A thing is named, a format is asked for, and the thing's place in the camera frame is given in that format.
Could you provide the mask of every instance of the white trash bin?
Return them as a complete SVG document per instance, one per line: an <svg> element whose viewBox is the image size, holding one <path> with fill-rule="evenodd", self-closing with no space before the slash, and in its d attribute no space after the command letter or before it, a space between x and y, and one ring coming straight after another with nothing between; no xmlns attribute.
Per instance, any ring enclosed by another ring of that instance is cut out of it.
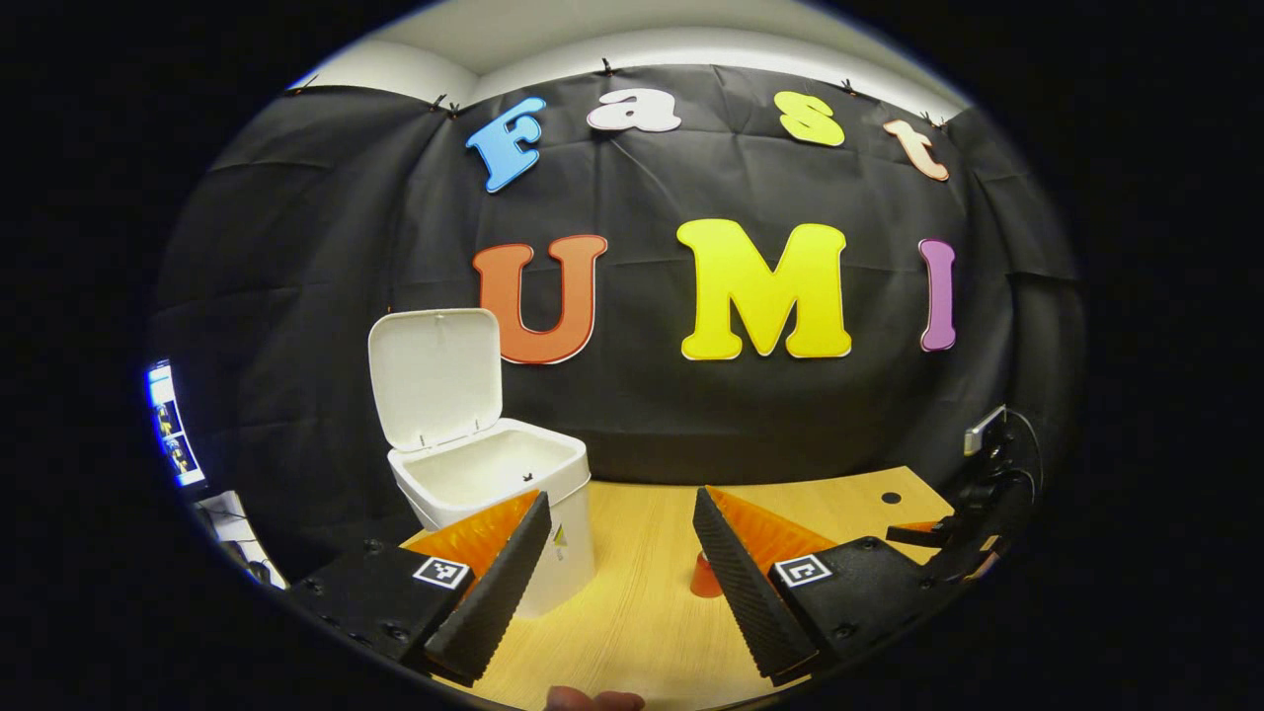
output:
<svg viewBox="0 0 1264 711"><path fill-rule="evenodd" d="M369 331L387 462L427 530L520 493L549 493L552 529L514 612L538 617L593 578L584 443L501 417L501 331L485 309L404 311Z"/></svg>

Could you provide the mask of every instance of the orange letter u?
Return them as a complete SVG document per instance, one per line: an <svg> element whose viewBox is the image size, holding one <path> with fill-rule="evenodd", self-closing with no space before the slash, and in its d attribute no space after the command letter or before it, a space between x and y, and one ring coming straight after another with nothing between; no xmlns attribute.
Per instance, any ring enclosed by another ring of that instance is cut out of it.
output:
<svg viewBox="0 0 1264 711"><path fill-rule="evenodd" d="M501 324L501 357L511 363L561 363L579 353L593 335L597 258L605 238L578 234L554 240L549 256L561 262L561 318L546 331L522 324L522 267L535 252L526 244L489 247L474 256L482 275L480 305Z"/></svg>

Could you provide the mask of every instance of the fisheye lens view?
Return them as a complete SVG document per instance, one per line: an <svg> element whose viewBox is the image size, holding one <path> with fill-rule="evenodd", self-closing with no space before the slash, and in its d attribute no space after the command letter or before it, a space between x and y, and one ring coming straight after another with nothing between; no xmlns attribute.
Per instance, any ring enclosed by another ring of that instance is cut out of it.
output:
<svg viewBox="0 0 1264 711"><path fill-rule="evenodd" d="M313 57L153 292L190 525L471 705L737 708L916 635L1060 476L1085 307L915 57L796 0L447 0Z"/></svg>

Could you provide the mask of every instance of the ceiling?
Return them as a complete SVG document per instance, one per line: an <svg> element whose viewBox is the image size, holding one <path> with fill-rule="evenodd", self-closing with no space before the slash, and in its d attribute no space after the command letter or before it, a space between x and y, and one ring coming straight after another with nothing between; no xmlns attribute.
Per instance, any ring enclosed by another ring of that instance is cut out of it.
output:
<svg viewBox="0 0 1264 711"><path fill-rule="evenodd" d="M799 0L446 0L370 37L432 52L484 76L574 42L681 27L760 32L819 44L969 104L875 35Z"/></svg>

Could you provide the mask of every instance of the screw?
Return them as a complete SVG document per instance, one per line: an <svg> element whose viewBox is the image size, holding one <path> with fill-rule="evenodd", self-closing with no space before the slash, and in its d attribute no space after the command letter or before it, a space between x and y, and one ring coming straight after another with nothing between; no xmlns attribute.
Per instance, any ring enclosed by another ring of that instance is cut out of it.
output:
<svg viewBox="0 0 1264 711"><path fill-rule="evenodd" d="M387 633L387 635L396 641L408 641L408 630L404 630L394 622L383 622L382 631Z"/></svg>

